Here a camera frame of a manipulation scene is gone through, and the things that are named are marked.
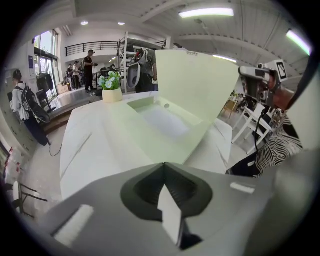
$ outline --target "black backpack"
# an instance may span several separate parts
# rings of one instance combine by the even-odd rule
[[[50,116],[41,106],[38,105],[36,95],[31,91],[27,84],[24,89],[21,89],[19,86],[16,86],[15,88],[22,92],[21,100],[25,111],[29,112],[31,115],[33,114],[40,122],[46,124],[50,123]]]
[[[36,95],[31,91],[31,89],[25,85],[24,89],[21,89],[19,86],[15,87],[18,91],[22,92],[21,100],[22,106],[25,111],[30,112],[36,106],[38,106],[38,102],[36,99]]]

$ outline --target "tiled floor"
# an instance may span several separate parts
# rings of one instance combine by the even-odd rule
[[[233,126],[240,113],[233,113],[229,119],[230,113],[223,113],[218,118],[226,122],[230,126]],[[242,120],[233,131],[232,137],[234,137],[244,125],[245,120]],[[51,133],[48,137],[52,142],[51,153],[54,155],[59,151],[59,148],[63,142],[63,137],[66,131],[66,126],[63,126]],[[231,168],[236,163],[246,158],[247,150],[254,145],[254,137],[250,136],[247,140],[244,140],[243,135],[231,145],[230,159],[228,162],[228,168]],[[29,163],[28,171],[25,175],[22,175],[21,182],[32,189],[37,190],[40,193],[40,197],[45,198],[48,202],[42,202],[28,198],[25,202],[26,211],[36,217],[40,217],[45,214],[50,208],[54,207],[58,202],[62,200],[60,190],[60,153],[51,157],[49,153],[49,146],[38,145],[33,159]]]
[[[55,155],[62,145],[67,126],[49,134],[51,142],[51,154]],[[39,197],[47,199],[48,202],[35,200],[28,197],[24,208],[28,214],[36,218],[45,214],[62,200],[60,190],[60,153],[57,156],[50,156],[49,145],[38,144],[32,160],[27,165],[27,170],[21,174],[22,184],[38,191]]]

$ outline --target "white flowers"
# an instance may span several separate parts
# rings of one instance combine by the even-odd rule
[[[104,90],[116,90],[120,86],[120,75],[119,73],[110,71],[108,77],[100,76],[98,84]]]

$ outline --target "zebra striped fabric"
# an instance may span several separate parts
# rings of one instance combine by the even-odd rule
[[[296,155],[303,150],[298,136],[289,135],[284,127],[287,131],[289,129],[295,130],[286,114],[268,143],[259,150],[255,159],[255,165],[260,173],[255,175],[254,178],[260,177],[265,168],[277,166],[285,159]]]

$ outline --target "balcony railing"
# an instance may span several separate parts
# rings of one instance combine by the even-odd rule
[[[119,42],[116,41],[86,42],[68,46],[65,48],[65,52],[67,56],[70,56],[73,54],[86,53],[89,50],[117,50],[118,44]]]

